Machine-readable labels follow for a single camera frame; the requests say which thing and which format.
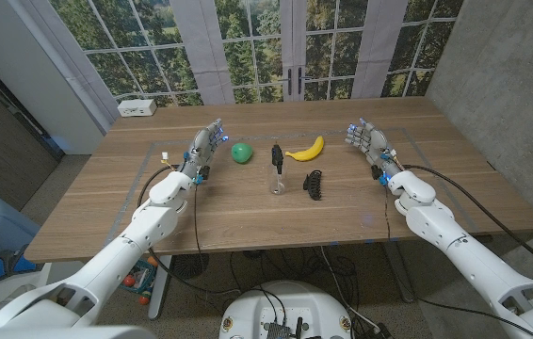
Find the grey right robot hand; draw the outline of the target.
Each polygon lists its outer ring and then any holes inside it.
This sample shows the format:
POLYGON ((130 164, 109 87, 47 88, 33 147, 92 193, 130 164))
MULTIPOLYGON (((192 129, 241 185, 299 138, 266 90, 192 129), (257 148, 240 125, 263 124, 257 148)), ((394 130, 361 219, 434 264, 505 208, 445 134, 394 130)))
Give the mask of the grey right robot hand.
POLYGON ((348 127, 345 142, 363 153, 367 162, 381 174, 394 176, 404 170, 396 150, 383 132, 363 118, 360 118, 359 124, 352 123, 348 127))

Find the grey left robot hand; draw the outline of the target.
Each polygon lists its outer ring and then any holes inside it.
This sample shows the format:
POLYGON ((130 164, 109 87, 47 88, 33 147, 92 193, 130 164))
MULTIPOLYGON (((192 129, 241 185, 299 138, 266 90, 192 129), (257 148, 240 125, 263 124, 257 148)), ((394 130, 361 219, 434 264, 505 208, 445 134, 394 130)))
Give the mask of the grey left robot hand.
POLYGON ((222 120, 216 119, 198 131, 184 153, 184 161, 179 171, 194 178, 201 168, 209 166, 220 144, 229 138, 223 134, 222 120))

